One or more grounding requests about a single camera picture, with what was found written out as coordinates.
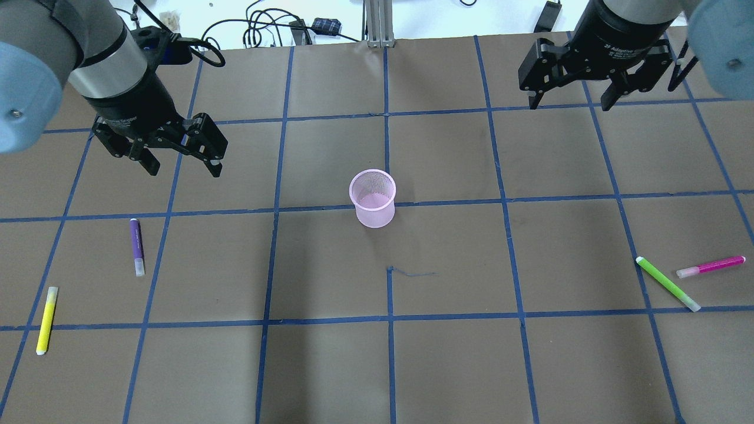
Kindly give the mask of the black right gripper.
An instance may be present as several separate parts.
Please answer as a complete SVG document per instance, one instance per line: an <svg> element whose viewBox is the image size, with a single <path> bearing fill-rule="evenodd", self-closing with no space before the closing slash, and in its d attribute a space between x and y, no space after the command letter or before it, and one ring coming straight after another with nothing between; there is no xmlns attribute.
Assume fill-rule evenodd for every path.
<svg viewBox="0 0 754 424"><path fill-rule="evenodd" d="M528 107L535 110L547 91L563 86L564 67L567 72L620 70L609 74L610 85L601 95L604 112L633 91L651 91L672 61L670 41L658 39L673 21L673 1L589 1L568 43L536 40L523 59L518 83L528 93ZM633 74L623 70L641 59Z"/></svg>

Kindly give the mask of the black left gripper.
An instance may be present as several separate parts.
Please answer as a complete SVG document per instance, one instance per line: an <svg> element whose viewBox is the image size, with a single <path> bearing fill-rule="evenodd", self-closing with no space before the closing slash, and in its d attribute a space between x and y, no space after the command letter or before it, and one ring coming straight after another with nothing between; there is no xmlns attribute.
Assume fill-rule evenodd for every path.
<svg viewBox="0 0 754 424"><path fill-rule="evenodd" d="M199 159L212 177L220 177L228 140L207 113L195 115L186 127L158 75L146 75L121 95L88 97L87 102L102 118L92 125L92 133L111 156L127 157L157 176L161 164L145 147L151 140L154 148L172 148Z"/></svg>

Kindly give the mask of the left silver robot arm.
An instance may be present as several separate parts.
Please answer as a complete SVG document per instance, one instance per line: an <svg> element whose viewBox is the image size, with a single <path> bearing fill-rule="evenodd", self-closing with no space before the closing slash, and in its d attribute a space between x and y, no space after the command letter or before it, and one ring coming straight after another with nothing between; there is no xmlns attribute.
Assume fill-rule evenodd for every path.
<svg viewBox="0 0 754 424"><path fill-rule="evenodd" d="M1 11L3 154L39 140L70 84L97 113L92 133L111 156L156 176L153 150L169 148L221 174L228 140L206 113L183 117L157 74L199 57L197 47L215 52L210 43L159 22L131 30L108 1L3 1Z"/></svg>

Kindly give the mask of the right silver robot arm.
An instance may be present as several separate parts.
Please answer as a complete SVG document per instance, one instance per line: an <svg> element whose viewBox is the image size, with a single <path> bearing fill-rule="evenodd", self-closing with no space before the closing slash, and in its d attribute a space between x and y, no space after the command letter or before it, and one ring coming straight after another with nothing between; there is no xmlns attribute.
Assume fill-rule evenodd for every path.
<svg viewBox="0 0 754 424"><path fill-rule="evenodd" d="M518 83L530 108L547 91L577 80L610 81L600 98L605 111L620 97L651 91L672 62L663 33L680 14L694 56L673 74L669 91L700 64L717 93L751 100L751 1L590 1L565 45L539 38L522 61Z"/></svg>

